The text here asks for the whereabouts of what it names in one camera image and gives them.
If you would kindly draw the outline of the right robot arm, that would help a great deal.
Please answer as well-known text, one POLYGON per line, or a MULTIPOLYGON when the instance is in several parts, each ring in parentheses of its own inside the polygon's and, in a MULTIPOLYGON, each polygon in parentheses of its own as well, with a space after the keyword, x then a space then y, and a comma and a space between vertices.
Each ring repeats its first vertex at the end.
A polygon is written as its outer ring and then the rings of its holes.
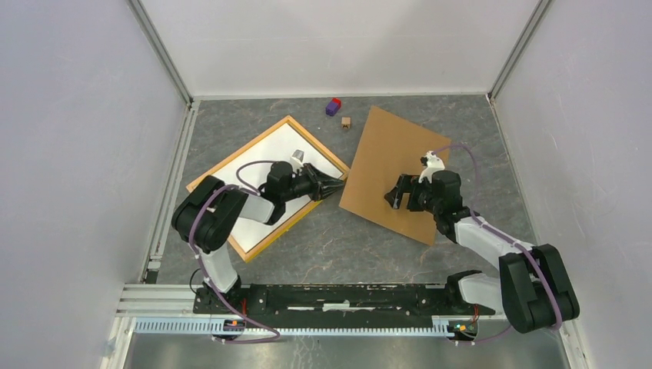
POLYGON ((409 211, 432 214, 440 234, 497 269, 495 278, 478 270, 449 276, 444 292, 449 311, 463 314, 474 304, 490 308, 505 314, 522 334, 558 329, 579 317, 580 304, 561 253, 551 244, 517 240, 486 222, 465 205, 459 174, 443 170, 429 179, 400 175, 384 199, 393 209, 405 201, 409 211))

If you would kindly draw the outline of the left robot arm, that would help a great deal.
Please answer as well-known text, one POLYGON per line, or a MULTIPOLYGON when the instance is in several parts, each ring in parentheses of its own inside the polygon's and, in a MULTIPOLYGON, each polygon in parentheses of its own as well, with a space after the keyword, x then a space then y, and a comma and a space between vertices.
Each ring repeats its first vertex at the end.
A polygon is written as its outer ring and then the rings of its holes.
POLYGON ((204 178, 171 218, 171 227, 198 261, 212 303, 223 313, 232 313, 241 305, 241 278, 227 247, 237 220, 275 225, 285 214, 289 201, 322 201, 345 184, 311 163, 269 161, 268 166, 264 183, 257 187, 227 184, 213 176, 204 178))

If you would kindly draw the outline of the yellow wooden picture frame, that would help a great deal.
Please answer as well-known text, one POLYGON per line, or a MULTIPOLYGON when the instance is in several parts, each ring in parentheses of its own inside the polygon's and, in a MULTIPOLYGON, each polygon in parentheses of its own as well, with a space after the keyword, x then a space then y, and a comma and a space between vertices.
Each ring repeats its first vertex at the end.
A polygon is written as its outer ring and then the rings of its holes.
MULTIPOLYGON (((191 181, 186 185, 186 189, 189 192, 195 190, 209 175, 227 184, 242 186, 247 182, 257 187, 265 182, 271 167, 270 161, 290 162, 291 156, 297 150, 304 152, 303 162, 314 165, 325 174, 341 180, 348 176, 349 167, 288 115, 191 181)), ((228 237, 228 243, 243 261, 249 262, 318 204, 306 196, 289 201, 285 214, 274 225, 240 218, 228 237)))

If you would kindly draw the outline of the brown cardboard backing board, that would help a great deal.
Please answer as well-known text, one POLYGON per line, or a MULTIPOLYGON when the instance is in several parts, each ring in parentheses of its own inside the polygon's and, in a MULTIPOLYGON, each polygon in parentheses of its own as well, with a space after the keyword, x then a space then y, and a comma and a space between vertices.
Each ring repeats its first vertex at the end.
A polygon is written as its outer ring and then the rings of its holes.
POLYGON ((437 230, 427 212, 410 212, 404 196, 399 209, 384 199, 402 174, 418 176, 420 157, 452 140, 432 130, 371 107, 342 192, 340 208, 383 228, 434 245, 437 230))

